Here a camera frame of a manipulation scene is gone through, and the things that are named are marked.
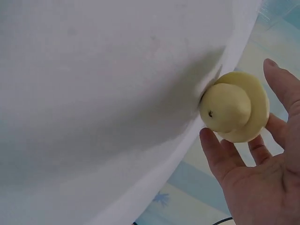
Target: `palm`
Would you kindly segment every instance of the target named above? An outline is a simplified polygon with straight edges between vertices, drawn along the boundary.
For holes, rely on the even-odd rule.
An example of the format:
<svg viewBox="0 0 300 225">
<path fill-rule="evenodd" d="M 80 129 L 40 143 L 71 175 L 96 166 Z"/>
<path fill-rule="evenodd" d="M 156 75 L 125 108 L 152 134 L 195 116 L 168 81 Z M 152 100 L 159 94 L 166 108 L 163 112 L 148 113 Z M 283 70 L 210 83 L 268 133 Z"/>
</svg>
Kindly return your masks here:
<svg viewBox="0 0 300 225">
<path fill-rule="evenodd" d="M 257 167 L 238 167 L 223 180 L 223 191 L 237 224 L 276 224 L 284 199 L 282 155 Z"/>
<path fill-rule="evenodd" d="M 246 167 L 234 144 L 219 142 L 207 128 L 200 132 L 201 144 L 237 225 L 298 225 L 300 81 L 269 60 L 264 72 L 289 113 L 288 123 L 271 114 L 266 126 L 284 153 L 273 157 L 258 136 L 248 143 L 257 166 Z"/>
</svg>

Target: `black cable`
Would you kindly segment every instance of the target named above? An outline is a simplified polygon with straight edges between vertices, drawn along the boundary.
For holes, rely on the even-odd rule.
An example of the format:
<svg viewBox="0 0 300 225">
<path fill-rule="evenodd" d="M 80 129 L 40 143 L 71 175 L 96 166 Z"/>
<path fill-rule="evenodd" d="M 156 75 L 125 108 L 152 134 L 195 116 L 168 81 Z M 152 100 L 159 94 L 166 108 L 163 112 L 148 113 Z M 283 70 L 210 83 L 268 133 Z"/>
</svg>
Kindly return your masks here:
<svg viewBox="0 0 300 225">
<path fill-rule="evenodd" d="M 233 219 L 232 217 L 229 217 L 229 218 L 226 218 L 226 219 L 222 219 L 222 220 L 220 220 L 219 222 L 216 222 L 216 223 L 213 224 L 213 225 L 218 225 L 218 224 L 221 224 L 221 223 L 223 223 L 223 222 L 226 222 L 226 221 L 232 220 L 232 219 Z"/>
</svg>

